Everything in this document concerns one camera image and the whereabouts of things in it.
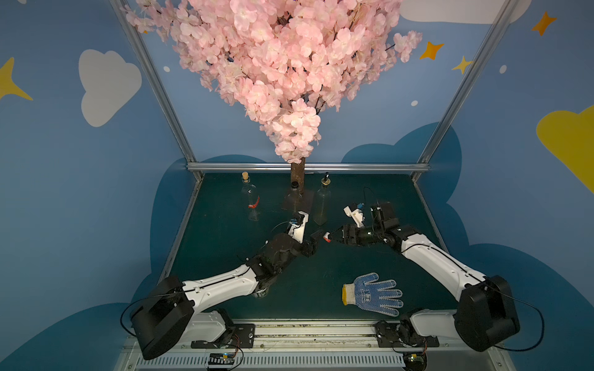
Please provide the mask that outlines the clear square glass bottle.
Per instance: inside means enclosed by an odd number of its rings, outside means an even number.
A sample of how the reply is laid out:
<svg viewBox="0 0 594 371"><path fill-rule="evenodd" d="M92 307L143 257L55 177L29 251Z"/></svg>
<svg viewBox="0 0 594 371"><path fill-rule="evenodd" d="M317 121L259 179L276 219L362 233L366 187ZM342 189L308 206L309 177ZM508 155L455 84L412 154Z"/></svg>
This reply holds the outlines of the clear square glass bottle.
<svg viewBox="0 0 594 371"><path fill-rule="evenodd" d="M327 221L327 208L331 199L331 191L329 190L330 184L331 179L329 177L329 173L325 173L324 177L320 181L320 188L314 195L312 204L312 218L318 226L324 225Z"/></svg>

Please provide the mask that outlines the black capped glass bottle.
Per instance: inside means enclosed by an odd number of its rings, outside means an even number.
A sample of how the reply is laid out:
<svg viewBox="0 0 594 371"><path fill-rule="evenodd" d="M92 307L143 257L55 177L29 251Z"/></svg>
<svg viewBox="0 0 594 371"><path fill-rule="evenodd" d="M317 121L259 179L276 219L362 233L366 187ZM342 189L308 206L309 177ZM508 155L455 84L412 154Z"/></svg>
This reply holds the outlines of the black capped glass bottle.
<svg viewBox="0 0 594 371"><path fill-rule="evenodd" d="M284 199L283 206L287 211L287 221L292 222L299 218L299 211L303 203L303 195L299 190L299 183L293 181L291 183L289 193Z"/></svg>

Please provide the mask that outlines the cork stoppered glass bottle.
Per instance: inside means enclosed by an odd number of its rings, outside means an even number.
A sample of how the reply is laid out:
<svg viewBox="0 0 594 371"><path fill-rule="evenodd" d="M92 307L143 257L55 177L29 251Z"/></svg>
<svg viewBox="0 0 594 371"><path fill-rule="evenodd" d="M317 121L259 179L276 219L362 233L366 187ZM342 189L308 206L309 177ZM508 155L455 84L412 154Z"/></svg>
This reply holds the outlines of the cork stoppered glass bottle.
<svg viewBox="0 0 594 371"><path fill-rule="evenodd" d="M242 194L244 195L246 201L247 201L247 212L248 212L248 219L250 221L254 221L257 222L259 221L259 211L258 211L258 207L256 209L250 209L248 207L249 203L253 203L255 202L255 200L260 197L259 193L258 193L258 189L257 187L251 182L251 178L249 176L248 172L243 172L241 173L241 180L243 183L243 187L242 187Z"/></svg>

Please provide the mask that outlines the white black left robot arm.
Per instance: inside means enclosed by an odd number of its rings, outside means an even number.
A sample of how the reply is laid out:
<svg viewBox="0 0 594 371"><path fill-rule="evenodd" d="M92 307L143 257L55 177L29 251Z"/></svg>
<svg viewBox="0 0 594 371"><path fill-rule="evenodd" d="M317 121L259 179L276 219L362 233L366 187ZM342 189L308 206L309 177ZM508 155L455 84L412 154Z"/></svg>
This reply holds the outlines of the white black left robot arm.
<svg viewBox="0 0 594 371"><path fill-rule="evenodd" d="M195 281L170 276L131 312L131 327L144 360L154 360L178 343L219 343L230 336L234 324L226 312L213 311L241 296L261 296L298 257L311 257L320 241L331 242L336 233L318 230L306 241L279 233L264 250L227 273Z"/></svg>

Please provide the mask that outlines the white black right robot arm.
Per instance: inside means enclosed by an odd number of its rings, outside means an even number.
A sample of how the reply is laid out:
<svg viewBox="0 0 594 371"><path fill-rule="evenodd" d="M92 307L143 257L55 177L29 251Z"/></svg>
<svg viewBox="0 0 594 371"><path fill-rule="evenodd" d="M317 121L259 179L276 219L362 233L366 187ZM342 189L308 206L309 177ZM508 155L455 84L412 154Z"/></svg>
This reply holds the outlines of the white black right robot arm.
<svg viewBox="0 0 594 371"><path fill-rule="evenodd" d="M500 276L487 277L445 252L410 225L400 224L392 205L371 207L371 225L364 223L362 207L345 207L354 222L326 232L327 242L365 247L385 244L436 279L457 302L454 310L419 309L402 317L402 343L421 346L425 339L451 338L483 352L516 335L520 321L510 285Z"/></svg>

